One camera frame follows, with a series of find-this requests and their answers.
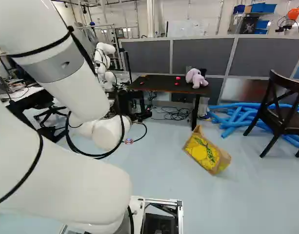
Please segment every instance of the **cable bundle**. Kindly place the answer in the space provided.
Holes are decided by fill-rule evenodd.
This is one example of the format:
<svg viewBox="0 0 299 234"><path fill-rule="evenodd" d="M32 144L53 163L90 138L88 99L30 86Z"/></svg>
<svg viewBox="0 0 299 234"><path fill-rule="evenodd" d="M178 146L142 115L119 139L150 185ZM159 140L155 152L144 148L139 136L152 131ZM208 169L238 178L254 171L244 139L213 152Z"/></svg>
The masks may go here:
<svg viewBox="0 0 299 234"><path fill-rule="evenodd" d="M175 111L167 111L164 108L174 108L176 109ZM151 118L154 120L176 120L176 121L181 121L189 117L190 115L190 110L186 108L176 108L176 107L161 107L162 112L158 112L159 114L164 114L164 117L162 119L156 119L156 118Z"/></svg>

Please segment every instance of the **whiteboard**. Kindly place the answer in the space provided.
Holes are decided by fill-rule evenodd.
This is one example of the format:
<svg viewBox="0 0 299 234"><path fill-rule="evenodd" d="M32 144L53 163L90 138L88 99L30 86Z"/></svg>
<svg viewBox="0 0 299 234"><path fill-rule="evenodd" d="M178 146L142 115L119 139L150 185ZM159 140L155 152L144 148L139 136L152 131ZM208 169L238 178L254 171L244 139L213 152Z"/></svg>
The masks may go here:
<svg viewBox="0 0 299 234"><path fill-rule="evenodd" d="M170 20L168 21L168 37L191 37L204 36L208 23L205 21L187 20Z"/></svg>

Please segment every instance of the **desk leg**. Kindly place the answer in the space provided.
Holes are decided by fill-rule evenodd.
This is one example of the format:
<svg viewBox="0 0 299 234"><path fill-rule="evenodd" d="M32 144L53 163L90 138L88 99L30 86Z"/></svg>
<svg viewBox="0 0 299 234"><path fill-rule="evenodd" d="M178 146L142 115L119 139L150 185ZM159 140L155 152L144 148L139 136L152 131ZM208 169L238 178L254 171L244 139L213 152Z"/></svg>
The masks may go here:
<svg viewBox="0 0 299 234"><path fill-rule="evenodd" d="M139 91L139 92L140 92L140 112L144 114L145 113L144 93L143 91Z"/></svg>
<svg viewBox="0 0 299 234"><path fill-rule="evenodd" d="M198 114L199 101L200 101L200 94L196 94L195 107L192 112L192 131L196 128L196 125L197 125L197 114Z"/></svg>

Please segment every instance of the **blue bin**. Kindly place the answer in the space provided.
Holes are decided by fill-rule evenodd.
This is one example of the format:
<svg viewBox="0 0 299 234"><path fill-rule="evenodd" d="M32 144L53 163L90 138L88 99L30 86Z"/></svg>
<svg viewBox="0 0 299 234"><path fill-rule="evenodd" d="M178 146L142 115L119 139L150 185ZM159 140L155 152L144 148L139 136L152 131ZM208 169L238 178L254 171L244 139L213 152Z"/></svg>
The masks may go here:
<svg viewBox="0 0 299 234"><path fill-rule="evenodd" d="M265 12L264 5L265 3L252 4L251 12Z"/></svg>
<svg viewBox="0 0 299 234"><path fill-rule="evenodd" d="M245 5L238 5L234 7L233 15L236 13L243 13L245 11Z"/></svg>
<svg viewBox="0 0 299 234"><path fill-rule="evenodd" d="M267 30L266 29L256 29L255 34L267 34Z"/></svg>
<svg viewBox="0 0 299 234"><path fill-rule="evenodd" d="M267 28L269 20L258 20L256 28Z"/></svg>
<svg viewBox="0 0 299 234"><path fill-rule="evenodd" d="M264 4L264 11L267 13L274 13L277 4Z"/></svg>

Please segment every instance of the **storage box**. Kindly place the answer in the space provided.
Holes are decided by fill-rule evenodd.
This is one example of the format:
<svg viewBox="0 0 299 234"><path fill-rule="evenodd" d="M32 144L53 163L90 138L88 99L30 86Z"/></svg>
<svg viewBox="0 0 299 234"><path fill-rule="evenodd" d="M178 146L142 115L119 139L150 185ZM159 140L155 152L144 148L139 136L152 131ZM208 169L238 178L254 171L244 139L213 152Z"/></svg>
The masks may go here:
<svg viewBox="0 0 299 234"><path fill-rule="evenodd" d="M256 24L256 28L257 29L267 28L268 22L269 22L269 20L258 20L258 22Z"/></svg>
<svg viewBox="0 0 299 234"><path fill-rule="evenodd" d="M233 14L236 14L236 13L243 13L244 10L245 10L245 5L238 5L238 6L235 6L235 7L234 7Z"/></svg>
<svg viewBox="0 0 299 234"><path fill-rule="evenodd" d="M264 4L263 12L273 13L275 12L277 4Z"/></svg>
<svg viewBox="0 0 299 234"><path fill-rule="evenodd" d="M267 34L267 31L266 29L256 29L255 34Z"/></svg>
<svg viewBox="0 0 299 234"><path fill-rule="evenodd" d="M263 12L265 3L252 4L251 12Z"/></svg>
<svg viewBox="0 0 299 234"><path fill-rule="evenodd" d="M245 13L250 13L251 12L251 8L252 8L252 6L245 6L245 10L244 10L244 12Z"/></svg>
<svg viewBox="0 0 299 234"><path fill-rule="evenodd" d="M231 162L231 156L204 137L197 125L183 150L210 174L223 171Z"/></svg>

